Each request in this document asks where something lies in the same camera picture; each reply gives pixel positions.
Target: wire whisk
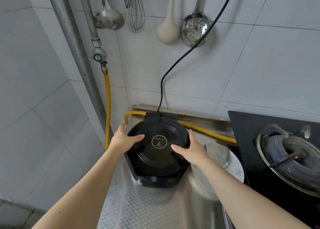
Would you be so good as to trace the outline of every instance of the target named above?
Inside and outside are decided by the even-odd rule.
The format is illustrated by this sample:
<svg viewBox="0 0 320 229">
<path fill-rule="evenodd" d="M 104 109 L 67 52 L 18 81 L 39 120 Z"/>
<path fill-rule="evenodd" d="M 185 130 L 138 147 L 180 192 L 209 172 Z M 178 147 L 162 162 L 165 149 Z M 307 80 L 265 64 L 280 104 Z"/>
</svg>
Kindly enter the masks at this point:
<svg viewBox="0 0 320 229">
<path fill-rule="evenodd" d="M 146 24 L 146 14 L 142 0 L 129 0 L 128 6 L 125 11 L 128 27 L 132 32 L 139 33 Z"/>
</svg>

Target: metal pipe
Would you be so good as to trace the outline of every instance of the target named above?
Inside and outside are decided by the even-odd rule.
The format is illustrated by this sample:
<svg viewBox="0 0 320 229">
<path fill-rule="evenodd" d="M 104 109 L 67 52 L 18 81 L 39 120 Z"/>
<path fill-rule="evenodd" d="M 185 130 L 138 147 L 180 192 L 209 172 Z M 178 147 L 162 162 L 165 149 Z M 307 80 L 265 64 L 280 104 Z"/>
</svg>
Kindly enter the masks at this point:
<svg viewBox="0 0 320 229">
<path fill-rule="evenodd" d="M 94 79 L 90 62 L 79 33 L 76 20 L 74 18 L 69 0 L 50 0 L 54 12 L 58 18 L 63 34 L 69 45 L 73 58 L 81 74 L 83 83 L 87 89 L 91 102 L 97 113 L 100 124 L 105 132 L 106 130 L 106 110 L 100 96 L 98 85 Z"/>
<path fill-rule="evenodd" d="M 90 0 L 81 0 L 81 4 L 82 4 L 83 11 L 84 11 L 84 14 L 87 19 L 88 26 L 89 26 L 92 45 L 95 48 L 101 47 L 102 43 L 101 43 L 101 39 L 99 38 L 96 25 L 94 23 L 94 15 L 92 13 Z"/>
</svg>

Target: yellow gas hose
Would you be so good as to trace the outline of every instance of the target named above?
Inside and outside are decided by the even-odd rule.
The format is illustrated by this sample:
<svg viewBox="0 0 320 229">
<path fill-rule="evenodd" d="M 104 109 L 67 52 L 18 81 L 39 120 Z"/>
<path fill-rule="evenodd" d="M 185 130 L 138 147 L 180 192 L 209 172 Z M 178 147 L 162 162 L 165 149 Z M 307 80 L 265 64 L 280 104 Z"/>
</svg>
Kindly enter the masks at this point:
<svg viewBox="0 0 320 229">
<path fill-rule="evenodd" d="M 125 121 L 125 124 L 127 125 L 128 124 L 128 117 L 132 114 L 139 114 L 139 115 L 146 115 L 146 112 L 144 111 L 130 111 L 130 112 L 127 112 L 124 116 L 124 121 Z M 206 129 L 203 129 L 203 128 L 200 128 L 198 126 L 195 126 L 195 125 L 191 125 L 191 124 L 188 124 L 188 123 L 185 123 L 185 122 L 182 122 L 182 121 L 178 121 L 181 125 L 183 125 L 184 127 L 187 127 L 189 129 L 194 129 L 194 130 L 197 130 L 199 132 L 202 132 L 204 134 L 207 134 L 207 135 L 210 135 L 214 138 L 217 138 L 217 139 L 220 139 L 220 140 L 223 140 L 223 141 L 227 141 L 227 142 L 230 142 L 230 143 L 237 143 L 236 142 L 236 139 L 234 138 L 230 138 L 230 137 L 226 137 L 226 136 L 223 136 L 223 135 L 220 135 L 220 134 L 216 134 L 214 132 L 211 132 L 209 130 L 206 130 Z"/>
<path fill-rule="evenodd" d="M 110 94 L 110 80 L 109 75 L 104 74 L 104 82 L 106 86 L 106 150 L 109 147 L 109 131 L 110 131 L 110 116 L 111 116 L 111 94 Z"/>
</svg>

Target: metal ladle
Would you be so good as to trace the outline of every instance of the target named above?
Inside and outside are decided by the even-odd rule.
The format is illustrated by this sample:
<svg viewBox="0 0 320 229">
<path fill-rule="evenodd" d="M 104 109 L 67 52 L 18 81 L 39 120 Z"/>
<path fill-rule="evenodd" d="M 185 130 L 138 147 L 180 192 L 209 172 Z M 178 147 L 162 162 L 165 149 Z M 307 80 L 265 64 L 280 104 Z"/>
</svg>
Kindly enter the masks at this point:
<svg viewBox="0 0 320 229">
<path fill-rule="evenodd" d="M 113 10 L 108 3 L 108 0 L 102 0 L 103 10 L 96 15 L 96 25 L 98 28 L 108 28 L 118 30 L 125 24 L 125 18 L 117 11 Z"/>
<path fill-rule="evenodd" d="M 193 47 L 210 27 L 210 20 L 200 10 L 200 0 L 197 0 L 193 12 L 184 18 L 180 27 L 179 36 L 188 47 Z M 208 40 L 210 33 L 197 46 L 202 46 Z"/>
</svg>

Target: black power cord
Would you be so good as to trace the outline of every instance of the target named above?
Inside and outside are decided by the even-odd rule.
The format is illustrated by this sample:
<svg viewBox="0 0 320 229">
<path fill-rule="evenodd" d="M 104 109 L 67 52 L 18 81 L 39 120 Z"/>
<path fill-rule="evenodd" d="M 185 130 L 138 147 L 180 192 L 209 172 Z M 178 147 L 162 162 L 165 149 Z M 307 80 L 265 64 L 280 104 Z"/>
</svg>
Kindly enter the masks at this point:
<svg viewBox="0 0 320 229">
<path fill-rule="evenodd" d="M 212 22 L 212 24 L 210 25 L 210 27 L 208 28 L 208 30 L 206 31 L 206 33 L 202 36 L 202 38 L 199 39 L 199 41 L 192 47 L 189 49 L 188 52 L 186 52 L 184 55 L 182 55 L 181 58 L 179 58 L 172 66 L 171 68 L 167 71 L 167 73 L 164 74 L 164 76 L 161 79 L 161 99 L 160 99 L 160 104 L 158 107 L 157 112 L 159 112 L 159 109 L 161 107 L 162 104 L 162 97 L 163 97 L 163 80 L 164 78 L 167 76 L 167 74 L 169 74 L 169 72 L 184 58 L 186 57 L 192 50 L 194 50 L 200 43 L 201 41 L 208 35 L 208 33 L 211 31 L 211 29 L 214 27 L 215 23 L 219 20 L 220 16 L 222 15 L 224 9 L 226 8 L 227 4 L 229 3 L 229 0 L 226 0 L 226 2 L 224 3 L 221 11 L 219 12 L 218 16 L 216 17 L 216 19 Z"/>
</svg>

